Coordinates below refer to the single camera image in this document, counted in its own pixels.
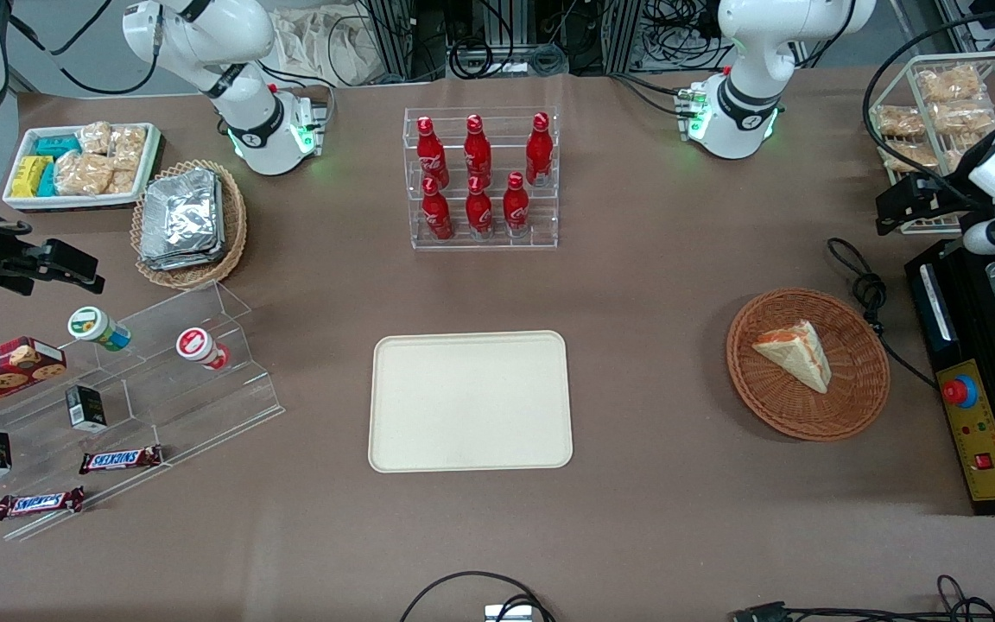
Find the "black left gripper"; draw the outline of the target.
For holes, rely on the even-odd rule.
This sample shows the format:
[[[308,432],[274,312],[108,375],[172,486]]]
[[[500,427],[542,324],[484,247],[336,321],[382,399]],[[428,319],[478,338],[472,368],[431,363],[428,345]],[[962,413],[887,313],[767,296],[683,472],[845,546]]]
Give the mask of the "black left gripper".
[[[887,236],[901,225],[925,217],[929,223],[946,224],[965,228],[960,218],[967,215],[984,216],[986,194],[967,177],[948,175],[950,189],[941,188],[935,177],[923,173],[908,173],[890,187],[890,200],[876,201],[876,233]]]

